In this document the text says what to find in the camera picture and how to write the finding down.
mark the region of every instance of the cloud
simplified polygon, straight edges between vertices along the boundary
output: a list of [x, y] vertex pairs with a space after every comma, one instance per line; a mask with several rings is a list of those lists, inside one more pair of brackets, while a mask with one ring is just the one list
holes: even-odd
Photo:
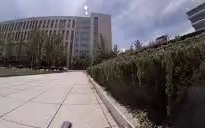
[[146, 44], [163, 34], [194, 31], [186, 12], [205, 0], [0, 0], [0, 21], [32, 16], [112, 15], [113, 44], [129, 48], [135, 40]]

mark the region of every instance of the office building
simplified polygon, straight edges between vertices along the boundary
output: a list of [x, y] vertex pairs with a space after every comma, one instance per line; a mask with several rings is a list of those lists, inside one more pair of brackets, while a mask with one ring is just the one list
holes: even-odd
[[205, 3], [190, 10], [187, 15], [196, 31], [205, 28]]
[[10, 39], [14, 43], [22, 40], [28, 44], [34, 29], [47, 35], [62, 34], [63, 44], [67, 46], [64, 50], [71, 57], [93, 56], [94, 50], [101, 46], [101, 35], [106, 40], [105, 50], [112, 49], [110, 15], [91, 13], [90, 17], [48, 16], [0, 22], [0, 34], [5, 43]]

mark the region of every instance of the shrub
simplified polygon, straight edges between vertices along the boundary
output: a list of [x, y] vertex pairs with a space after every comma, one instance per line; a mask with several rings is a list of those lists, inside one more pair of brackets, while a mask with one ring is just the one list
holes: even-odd
[[205, 80], [205, 34], [123, 54], [87, 72], [120, 103], [160, 124], [175, 117], [189, 87]]

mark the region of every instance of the paved walkway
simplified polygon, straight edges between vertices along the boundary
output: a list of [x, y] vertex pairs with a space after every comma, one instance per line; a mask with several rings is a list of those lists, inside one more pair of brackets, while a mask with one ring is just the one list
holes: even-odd
[[117, 127], [83, 72], [0, 78], [0, 128]]

